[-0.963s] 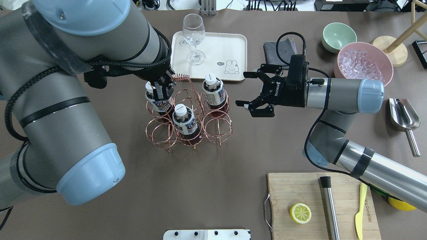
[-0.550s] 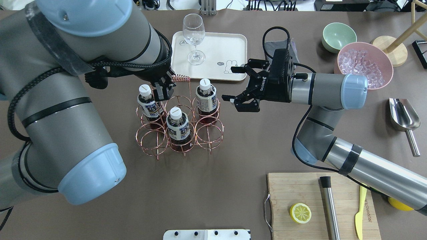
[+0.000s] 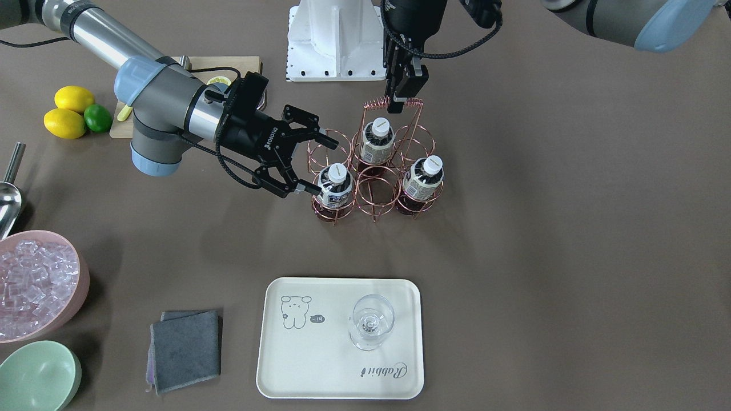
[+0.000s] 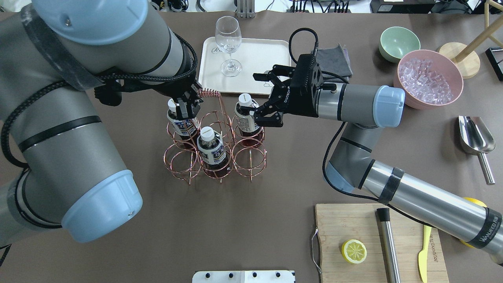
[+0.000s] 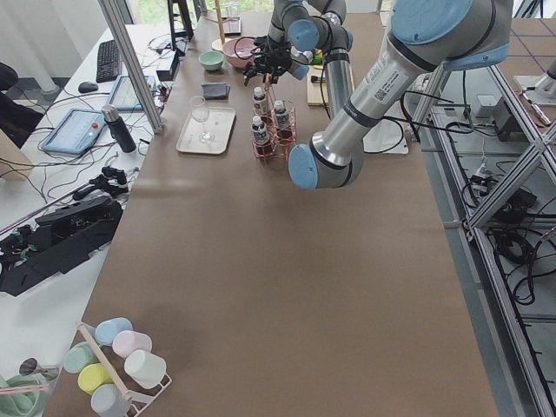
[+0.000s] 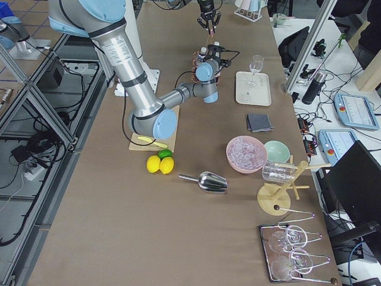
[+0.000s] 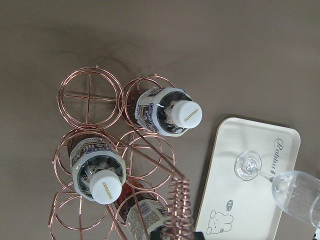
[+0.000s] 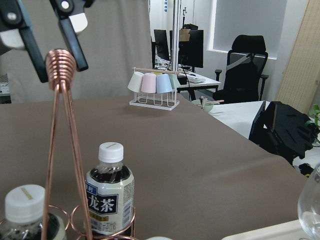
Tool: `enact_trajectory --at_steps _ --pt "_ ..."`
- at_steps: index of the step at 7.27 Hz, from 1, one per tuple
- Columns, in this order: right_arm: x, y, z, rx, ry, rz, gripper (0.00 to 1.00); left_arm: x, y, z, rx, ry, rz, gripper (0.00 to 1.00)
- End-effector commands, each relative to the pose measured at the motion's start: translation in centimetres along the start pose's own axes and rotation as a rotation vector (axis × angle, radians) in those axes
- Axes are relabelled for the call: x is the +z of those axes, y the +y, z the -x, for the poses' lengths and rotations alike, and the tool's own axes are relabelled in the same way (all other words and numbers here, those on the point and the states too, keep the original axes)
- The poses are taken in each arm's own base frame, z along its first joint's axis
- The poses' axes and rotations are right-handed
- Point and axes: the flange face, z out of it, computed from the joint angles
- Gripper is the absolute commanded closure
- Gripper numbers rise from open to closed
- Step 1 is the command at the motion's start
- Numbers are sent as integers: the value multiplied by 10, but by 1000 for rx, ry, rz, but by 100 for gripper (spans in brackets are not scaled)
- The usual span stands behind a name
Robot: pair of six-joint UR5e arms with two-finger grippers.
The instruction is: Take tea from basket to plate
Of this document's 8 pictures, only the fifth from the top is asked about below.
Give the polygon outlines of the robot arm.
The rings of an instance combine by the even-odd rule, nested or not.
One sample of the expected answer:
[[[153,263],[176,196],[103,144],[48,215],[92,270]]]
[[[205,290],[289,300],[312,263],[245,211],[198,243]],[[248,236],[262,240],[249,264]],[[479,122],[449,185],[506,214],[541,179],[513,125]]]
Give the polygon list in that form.
[[[343,27],[346,14],[344,1],[275,1],[268,34],[254,40],[254,61],[243,71],[244,82],[261,75],[277,83],[285,73],[301,80],[320,51],[332,119],[354,89],[348,54],[353,35]]]
[[[415,78],[438,67],[473,70],[509,51],[510,1],[398,1],[385,50],[322,132],[293,148],[292,182],[301,189],[347,186],[361,172],[363,138]]]

